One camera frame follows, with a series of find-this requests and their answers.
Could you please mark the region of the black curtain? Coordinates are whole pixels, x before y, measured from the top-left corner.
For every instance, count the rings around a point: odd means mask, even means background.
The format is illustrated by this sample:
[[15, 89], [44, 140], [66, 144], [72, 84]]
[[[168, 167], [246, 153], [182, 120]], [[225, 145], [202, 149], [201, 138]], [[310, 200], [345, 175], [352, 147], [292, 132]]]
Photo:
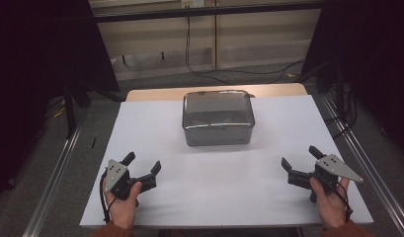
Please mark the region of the black curtain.
[[0, 193], [28, 158], [47, 103], [119, 88], [90, 0], [0, 0]]
[[325, 91], [342, 69], [404, 153], [404, 0], [322, 0], [302, 71]]

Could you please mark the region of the person's right hand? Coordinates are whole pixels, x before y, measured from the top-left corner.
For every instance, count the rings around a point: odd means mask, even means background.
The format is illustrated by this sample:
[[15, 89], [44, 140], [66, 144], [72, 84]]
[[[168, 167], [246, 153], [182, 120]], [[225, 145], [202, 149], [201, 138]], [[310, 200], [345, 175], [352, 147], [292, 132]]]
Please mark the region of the person's right hand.
[[327, 195], [321, 183], [311, 178], [309, 180], [313, 192], [316, 193], [316, 207], [318, 214], [325, 229], [330, 230], [338, 228], [346, 223], [346, 205], [344, 199], [347, 196], [347, 190], [350, 180], [342, 178], [340, 184], [337, 186], [337, 192], [341, 197], [336, 194]]

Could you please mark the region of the black horizontal bar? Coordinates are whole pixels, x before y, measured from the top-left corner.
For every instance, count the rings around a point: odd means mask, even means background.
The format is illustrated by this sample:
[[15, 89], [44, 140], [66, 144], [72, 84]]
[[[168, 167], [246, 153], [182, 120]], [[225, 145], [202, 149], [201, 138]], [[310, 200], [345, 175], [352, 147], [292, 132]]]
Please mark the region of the black horizontal bar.
[[203, 17], [203, 16], [217, 16], [217, 15], [234, 15], [245, 13], [251, 14], [251, 13], [264, 13], [264, 12], [312, 10], [312, 9], [321, 9], [322, 7], [325, 6], [325, 4], [326, 2], [324, 0], [313, 0], [307, 2], [204, 7], [204, 8], [159, 10], [159, 11], [135, 12], [135, 13], [97, 14], [93, 18], [93, 20], [96, 23], [112, 23], [112, 22], [143, 21], [143, 20]]

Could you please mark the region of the white board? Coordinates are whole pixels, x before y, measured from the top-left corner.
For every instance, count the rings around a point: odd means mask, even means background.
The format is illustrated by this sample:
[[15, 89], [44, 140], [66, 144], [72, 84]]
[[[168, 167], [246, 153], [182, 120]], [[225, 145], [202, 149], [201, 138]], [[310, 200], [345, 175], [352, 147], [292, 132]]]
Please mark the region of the white board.
[[310, 146], [338, 149], [313, 98], [251, 101], [256, 124], [249, 143], [190, 147], [180, 101], [121, 104], [104, 159], [136, 157], [132, 176], [162, 166], [156, 188], [141, 194], [135, 224], [142, 228], [275, 227], [317, 224], [310, 192], [293, 186], [281, 165], [311, 172]]

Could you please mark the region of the white wall outlet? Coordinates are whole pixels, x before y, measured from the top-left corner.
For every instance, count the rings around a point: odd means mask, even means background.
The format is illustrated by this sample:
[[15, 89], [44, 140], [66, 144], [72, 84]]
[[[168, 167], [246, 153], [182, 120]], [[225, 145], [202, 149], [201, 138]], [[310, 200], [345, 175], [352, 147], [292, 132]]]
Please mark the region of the white wall outlet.
[[204, 0], [181, 0], [181, 5], [183, 9], [202, 8]]

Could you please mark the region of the clear grey box lid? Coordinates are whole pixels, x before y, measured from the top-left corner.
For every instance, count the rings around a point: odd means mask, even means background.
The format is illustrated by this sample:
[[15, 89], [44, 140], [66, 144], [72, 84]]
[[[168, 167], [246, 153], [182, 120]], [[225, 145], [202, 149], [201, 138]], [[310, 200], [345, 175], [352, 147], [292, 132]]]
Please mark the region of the clear grey box lid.
[[184, 96], [182, 127], [185, 130], [254, 125], [250, 95], [244, 90], [200, 91]]

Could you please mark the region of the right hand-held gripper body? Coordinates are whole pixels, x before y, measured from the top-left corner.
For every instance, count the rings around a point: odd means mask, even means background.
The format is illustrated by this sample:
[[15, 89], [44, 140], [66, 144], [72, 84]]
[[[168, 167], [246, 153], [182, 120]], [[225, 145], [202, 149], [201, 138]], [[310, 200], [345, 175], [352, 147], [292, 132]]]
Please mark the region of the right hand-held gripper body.
[[364, 179], [350, 168], [343, 160], [334, 154], [325, 155], [315, 163], [312, 172], [301, 172], [291, 169], [287, 172], [287, 182], [291, 185], [311, 190], [309, 180], [317, 179], [326, 193], [337, 189], [340, 178], [362, 183]]

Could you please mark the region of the wooden table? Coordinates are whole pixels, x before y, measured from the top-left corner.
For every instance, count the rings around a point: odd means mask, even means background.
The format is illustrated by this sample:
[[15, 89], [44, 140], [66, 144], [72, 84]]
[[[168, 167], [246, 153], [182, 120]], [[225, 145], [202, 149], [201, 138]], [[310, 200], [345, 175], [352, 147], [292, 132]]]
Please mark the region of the wooden table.
[[182, 101], [188, 93], [222, 90], [244, 90], [256, 98], [303, 96], [307, 94], [305, 87], [299, 83], [284, 83], [132, 90], [128, 92], [125, 100], [127, 102]]

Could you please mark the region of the metal floor rail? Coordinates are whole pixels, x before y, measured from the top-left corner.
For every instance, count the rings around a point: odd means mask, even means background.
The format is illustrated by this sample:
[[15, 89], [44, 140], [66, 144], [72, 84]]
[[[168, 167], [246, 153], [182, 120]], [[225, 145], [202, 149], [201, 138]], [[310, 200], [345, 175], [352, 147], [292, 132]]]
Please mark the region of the metal floor rail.
[[368, 181], [371, 183], [374, 191], [381, 200], [384, 208], [389, 214], [391, 220], [395, 224], [400, 235], [404, 237], [404, 209], [392, 194], [390, 189], [386, 186], [385, 182], [382, 180], [380, 174], [376, 171], [374, 165], [370, 161], [370, 158], [365, 153], [363, 147], [359, 143], [351, 128], [343, 121], [338, 118], [336, 112], [336, 105], [333, 100], [328, 96], [322, 96], [322, 102], [325, 105], [331, 118], [335, 120], [335, 125], [341, 132], [341, 136], [347, 142], [350, 150], [353, 152], [354, 156], [358, 160], [362, 170], [367, 176]]
[[64, 147], [58, 156], [55, 168], [53, 169], [50, 179], [40, 197], [40, 201], [37, 204], [22, 237], [40, 237], [41, 229], [53, 203], [56, 191], [75, 148], [78, 137], [81, 133], [81, 129], [82, 127], [77, 125], [69, 138], [66, 140]]

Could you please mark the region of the grey plastic storage box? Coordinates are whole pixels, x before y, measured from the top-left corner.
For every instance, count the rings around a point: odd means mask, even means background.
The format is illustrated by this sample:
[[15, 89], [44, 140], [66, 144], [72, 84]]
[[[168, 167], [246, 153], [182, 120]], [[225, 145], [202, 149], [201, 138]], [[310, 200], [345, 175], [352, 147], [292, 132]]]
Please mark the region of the grey plastic storage box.
[[248, 144], [251, 140], [252, 128], [214, 127], [185, 130], [189, 146], [235, 145]]

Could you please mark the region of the person's left hand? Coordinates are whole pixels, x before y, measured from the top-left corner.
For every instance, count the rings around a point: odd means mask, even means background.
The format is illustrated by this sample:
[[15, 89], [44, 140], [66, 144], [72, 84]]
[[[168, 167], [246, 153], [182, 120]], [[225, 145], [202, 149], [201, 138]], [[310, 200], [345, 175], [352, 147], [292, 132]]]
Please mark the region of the person's left hand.
[[106, 203], [111, 219], [115, 226], [122, 229], [132, 229], [137, 209], [137, 197], [140, 193], [142, 184], [135, 183], [130, 189], [126, 200], [116, 198], [112, 193], [105, 193]]

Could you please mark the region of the black metal stand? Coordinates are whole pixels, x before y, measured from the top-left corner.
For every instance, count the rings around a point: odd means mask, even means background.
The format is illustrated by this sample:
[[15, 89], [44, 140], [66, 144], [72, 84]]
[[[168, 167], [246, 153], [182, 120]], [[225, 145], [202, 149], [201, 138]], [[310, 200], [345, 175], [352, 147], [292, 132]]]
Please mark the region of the black metal stand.
[[80, 79], [67, 79], [65, 81], [63, 97], [67, 117], [67, 139], [70, 139], [76, 129], [74, 102], [80, 108], [88, 108], [91, 105], [91, 99], [87, 94], [86, 83]]

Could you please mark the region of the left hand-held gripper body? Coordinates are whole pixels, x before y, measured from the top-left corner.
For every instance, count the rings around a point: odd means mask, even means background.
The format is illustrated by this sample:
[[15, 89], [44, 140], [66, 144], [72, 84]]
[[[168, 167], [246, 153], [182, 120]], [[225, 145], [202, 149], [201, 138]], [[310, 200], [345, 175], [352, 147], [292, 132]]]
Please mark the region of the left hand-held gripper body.
[[142, 184], [141, 193], [154, 189], [157, 186], [156, 175], [149, 173], [139, 178], [132, 178], [129, 175], [127, 166], [115, 160], [109, 161], [105, 192], [111, 192], [117, 198], [126, 200], [130, 189], [136, 182]]

